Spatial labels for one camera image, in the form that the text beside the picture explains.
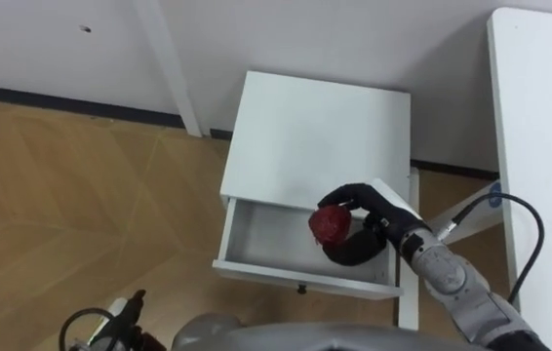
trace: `red apple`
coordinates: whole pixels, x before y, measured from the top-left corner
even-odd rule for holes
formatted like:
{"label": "red apple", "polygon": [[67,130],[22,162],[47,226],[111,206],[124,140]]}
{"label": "red apple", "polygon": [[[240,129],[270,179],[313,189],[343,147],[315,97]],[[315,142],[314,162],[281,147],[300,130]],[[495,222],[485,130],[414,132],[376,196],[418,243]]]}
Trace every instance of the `red apple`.
{"label": "red apple", "polygon": [[349,210],[344,206],[331,205],[315,211],[308,219],[308,226],[318,243],[336,246],[345,241],[351,221]]}

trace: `white nightstand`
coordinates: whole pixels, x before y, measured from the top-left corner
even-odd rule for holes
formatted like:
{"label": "white nightstand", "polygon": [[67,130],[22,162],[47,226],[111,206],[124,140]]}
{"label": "white nightstand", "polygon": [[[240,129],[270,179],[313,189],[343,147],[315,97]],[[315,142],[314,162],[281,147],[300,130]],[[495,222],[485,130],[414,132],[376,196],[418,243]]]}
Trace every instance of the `white nightstand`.
{"label": "white nightstand", "polygon": [[410,136],[409,94],[248,72],[220,189],[227,215],[214,268],[301,290],[401,295],[392,248],[340,266],[307,220],[324,195],[349,182],[379,177],[411,199],[418,177],[410,178]]}

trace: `drawer handle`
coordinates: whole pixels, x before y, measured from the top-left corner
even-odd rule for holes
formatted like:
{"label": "drawer handle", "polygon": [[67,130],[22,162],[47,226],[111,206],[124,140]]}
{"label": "drawer handle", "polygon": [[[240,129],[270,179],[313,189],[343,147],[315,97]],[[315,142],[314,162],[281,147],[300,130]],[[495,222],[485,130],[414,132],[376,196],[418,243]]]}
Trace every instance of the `drawer handle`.
{"label": "drawer handle", "polygon": [[300,284],[297,286],[297,293],[299,294],[306,294],[306,285]]}

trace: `white wall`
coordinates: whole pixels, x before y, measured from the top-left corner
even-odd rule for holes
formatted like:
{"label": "white wall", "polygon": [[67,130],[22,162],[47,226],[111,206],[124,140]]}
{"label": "white wall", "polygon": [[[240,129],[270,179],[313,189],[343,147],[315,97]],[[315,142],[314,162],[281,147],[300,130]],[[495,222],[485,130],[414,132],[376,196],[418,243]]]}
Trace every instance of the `white wall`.
{"label": "white wall", "polygon": [[0,88],[177,113],[130,1],[0,0]]}
{"label": "white wall", "polygon": [[162,0],[203,131],[248,69],[413,94],[413,158],[496,170],[486,20],[552,0]]}

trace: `drawer front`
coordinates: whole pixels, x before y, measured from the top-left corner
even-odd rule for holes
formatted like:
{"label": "drawer front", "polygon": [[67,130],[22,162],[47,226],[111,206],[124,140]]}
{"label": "drawer front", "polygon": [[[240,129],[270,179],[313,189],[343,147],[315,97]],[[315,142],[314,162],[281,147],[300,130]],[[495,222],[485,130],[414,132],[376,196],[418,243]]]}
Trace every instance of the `drawer front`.
{"label": "drawer front", "polygon": [[300,285],[305,285],[310,291],[334,293],[374,300],[396,297],[403,294],[402,289],[396,287],[293,272],[245,263],[215,260],[213,267],[222,277],[279,285],[292,289],[297,289]]}

